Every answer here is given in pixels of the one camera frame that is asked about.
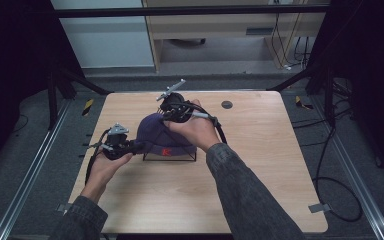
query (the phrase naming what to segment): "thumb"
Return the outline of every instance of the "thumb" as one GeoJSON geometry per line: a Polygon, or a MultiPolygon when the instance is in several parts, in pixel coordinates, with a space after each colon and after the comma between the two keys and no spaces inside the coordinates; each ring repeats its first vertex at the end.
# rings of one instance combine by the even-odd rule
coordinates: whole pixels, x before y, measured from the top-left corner
{"type": "Polygon", "coordinates": [[[179,132],[179,128],[181,127],[179,125],[180,123],[175,123],[175,122],[172,122],[172,121],[164,121],[164,125],[172,132],[176,132],[178,133],[179,132]]]}
{"type": "Polygon", "coordinates": [[[114,160],[113,162],[115,163],[117,168],[119,168],[119,167],[123,166],[124,164],[128,163],[130,161],[130,159],[132,159],[132,157],[133,157],[133,153],[127,153],[124,156],[122,156],[121,158],[114,160]]]}

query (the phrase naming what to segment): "purple fabric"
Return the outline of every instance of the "purple fabric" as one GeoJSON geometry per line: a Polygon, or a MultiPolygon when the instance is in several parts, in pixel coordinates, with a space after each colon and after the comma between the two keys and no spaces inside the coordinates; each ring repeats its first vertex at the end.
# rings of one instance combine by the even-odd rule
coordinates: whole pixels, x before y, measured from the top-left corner
{"type": "Polygon", "coordinates": [[[153,113],[139,124],[135,144],[144,143],[139,154],[153,153],[160,156],[193,154],[196,147],[182,135],[170,131],[162,122],[162,115],[153,113]]]}

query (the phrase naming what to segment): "gray sleeve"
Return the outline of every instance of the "gray sleeve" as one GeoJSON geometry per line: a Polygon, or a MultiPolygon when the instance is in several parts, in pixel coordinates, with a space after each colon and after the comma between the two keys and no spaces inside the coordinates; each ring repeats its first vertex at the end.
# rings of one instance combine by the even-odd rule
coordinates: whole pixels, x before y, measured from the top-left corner
{"type": "Polygon", "coordinates": [[[78,196],[49,239],[100,239],[107,217],[97,204],[78,196]]]}
{"type": "Polygon", "coordinates": [[[207,165],[236,240],[305,239],[264,184],[229,146],[213,145],[207,152],[207,165]]]}

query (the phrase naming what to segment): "person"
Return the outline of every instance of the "person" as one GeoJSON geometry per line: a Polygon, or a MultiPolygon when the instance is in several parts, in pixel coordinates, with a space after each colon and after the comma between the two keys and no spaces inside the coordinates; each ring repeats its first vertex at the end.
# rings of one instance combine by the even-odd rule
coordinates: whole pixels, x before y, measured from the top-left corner
{"type": "MultiPolygon", "coordinates": [[[[192,103],[200,105],[198,100],[192,103]]],[[[252,170],[228,145],[220,142],[211,121],[192,116],[185,123],[165,125],[206,152],[206,162],[234,239],[305,239],[252,170]]],[[[97,156],[88,183],[50,239],[99,239],[108,215],[97,203],[114,173],[131,157],[126,154],[109,161],[104,154],[97,156]]]]}

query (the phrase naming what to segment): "wrist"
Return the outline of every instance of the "wrist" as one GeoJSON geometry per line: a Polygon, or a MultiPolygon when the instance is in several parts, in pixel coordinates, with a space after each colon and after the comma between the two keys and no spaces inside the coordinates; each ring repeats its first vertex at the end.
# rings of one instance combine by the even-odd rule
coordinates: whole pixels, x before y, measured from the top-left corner
{"type": "Polygon", "coordinates": [[[208,149],[210,149],[212,146],[216,145],[217,143],[220,143],[219,139],[214,139],[214,140],[208,141],[203,146],[201,146],[201,149],[204,152],[208,152],[208,149]]]}
{"type": "Polygon", "coordinates": [[[88,182],[80,193],[81,196],[89,198],[94,203],[98,203],[106,188],[105,184],[88,182]]]}

